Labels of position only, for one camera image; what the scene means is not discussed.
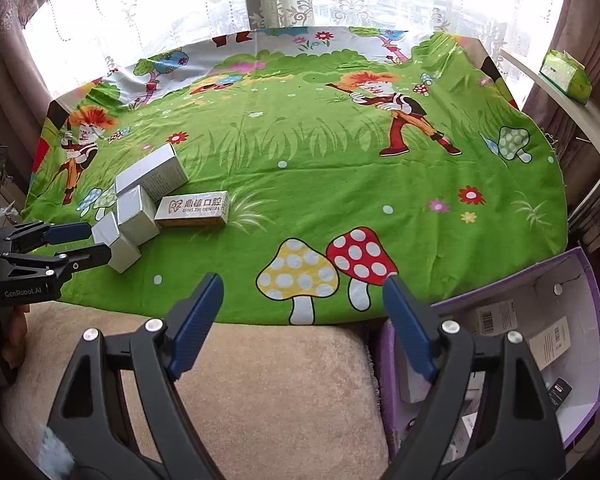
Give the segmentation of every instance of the silver screw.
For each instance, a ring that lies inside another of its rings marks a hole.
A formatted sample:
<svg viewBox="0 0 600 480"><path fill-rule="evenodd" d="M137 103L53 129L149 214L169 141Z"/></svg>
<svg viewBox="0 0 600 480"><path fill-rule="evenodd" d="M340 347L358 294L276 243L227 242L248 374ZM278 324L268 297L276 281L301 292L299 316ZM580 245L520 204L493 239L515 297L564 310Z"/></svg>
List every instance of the silver screw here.
<svg viewBox="0 0 600 480"><path fill-rule="evenodd" d="M458 323L452 319L447 319L442 323L442 330L448 334L457 334L460 332L460 325L458 325Z"/></svg>
<svg viewBox="0 0 600 480"><path fill-rule="evenodd" d="M144 324L144 327L149 331L149 332L158 332L158 330L160 330L162 328L162 320L161 319L150 319L149 321L147 321Z"/></svg>
<svg viewBox="0 0 600 480"><path fill-rule="evenodd" d="M84 334L82 334L82 338L85 341L93 341L97 337L98 337L98 329L97 328L88 328L87 330L84 331Z"/></svg>
<svg viewBox="0 0 600 480"><path fill-rule="evenodd" d="M507 339L513 344L518 344L522 343L524 338L522 337L522 334L520 332L518 332L517 330L512 330L507 334Z"/></svg>

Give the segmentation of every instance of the yellow flower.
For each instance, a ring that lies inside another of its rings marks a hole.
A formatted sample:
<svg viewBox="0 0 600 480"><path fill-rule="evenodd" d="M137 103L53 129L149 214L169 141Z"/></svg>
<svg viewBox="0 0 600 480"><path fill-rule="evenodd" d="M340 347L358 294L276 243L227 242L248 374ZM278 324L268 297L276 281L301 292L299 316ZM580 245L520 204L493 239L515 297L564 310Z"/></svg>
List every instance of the yellow flower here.
<svg viewBox="0 0 600 480"><path fill-rule="evenodd" d="M462 213L460 215L460 219L465 223L465 224L472 224L475 222L475 219L478 218L478 215L476 213L469 213L468 211L465 211L464 213Z"/></svg>

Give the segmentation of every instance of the orange hair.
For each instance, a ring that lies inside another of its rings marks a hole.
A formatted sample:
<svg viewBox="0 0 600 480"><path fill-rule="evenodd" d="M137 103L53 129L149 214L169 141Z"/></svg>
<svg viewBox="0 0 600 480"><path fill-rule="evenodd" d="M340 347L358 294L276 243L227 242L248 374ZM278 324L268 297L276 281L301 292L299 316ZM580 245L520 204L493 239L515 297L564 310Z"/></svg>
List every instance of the orange hair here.
<svg viewBox="0 0 600 480"><path fill-rule="evenodd" d="M71 126L89 124L90 126L97 126L103 130L110 130L115 128L116 124L118 124L118 120L107 114L107 111L104 108L96 105L86 105L71 112L71 115L69 115L69 124L71 124Z"/></svg>
<svg viewBox="0 0 600 480"><path fill-rule="evenodd" d="M396 81L398 81L398 76L395 74L391 74L389 72L376 73L363 70L362 72L345 74L340 78L340 84L338 86L341 86L347 90L354 90L359 85L364 83L393 83Z"/></svg>

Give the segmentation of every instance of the blue gripper pad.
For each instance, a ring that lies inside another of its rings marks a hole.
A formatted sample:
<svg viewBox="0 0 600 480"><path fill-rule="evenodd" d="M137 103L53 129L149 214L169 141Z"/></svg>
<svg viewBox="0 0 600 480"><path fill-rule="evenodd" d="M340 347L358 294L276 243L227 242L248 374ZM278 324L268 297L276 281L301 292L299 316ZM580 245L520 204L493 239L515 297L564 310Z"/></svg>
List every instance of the blue gripper pad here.
<svg viewBox="0 0 600 480"><path fill-rule="evenodd" d="M47 244L58 245L86 240L91 236L91 226L87 222L75 224L52 225L44 235Z"/></svg>
<svg viewBox="0 0 600 480"><path fill-rule="evenodd" d="M384 282L382 302L411 366L433 382L439 371L434 359L440 354L440 318L428 304L417 300L398 276Z"/></svg>
<svg viewBox="0 0 600 480"><path fill-rule="evenodd" d="M167 371L174 381L180 378L181 373L193 368L223 298L222 278L210 272L190 298L173 305L164 319L167 325L165 335L173 341Z"/></svg>

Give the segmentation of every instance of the lace curtain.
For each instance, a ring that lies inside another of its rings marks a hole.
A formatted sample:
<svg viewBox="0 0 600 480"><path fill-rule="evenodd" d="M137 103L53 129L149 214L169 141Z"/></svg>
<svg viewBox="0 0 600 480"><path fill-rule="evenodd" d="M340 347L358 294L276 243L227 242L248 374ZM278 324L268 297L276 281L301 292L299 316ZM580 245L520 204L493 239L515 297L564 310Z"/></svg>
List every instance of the lace curtain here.
<svg viewBox="0 0 600 480"><path fill-rule="evenodd" d="M561 5L562 0L46 0L24 34L58 95L139 57L248 28L445 30L479 38L496 62L503 46L541 59ZM522 105L530 85L515 70L507 83Z"/></svg>

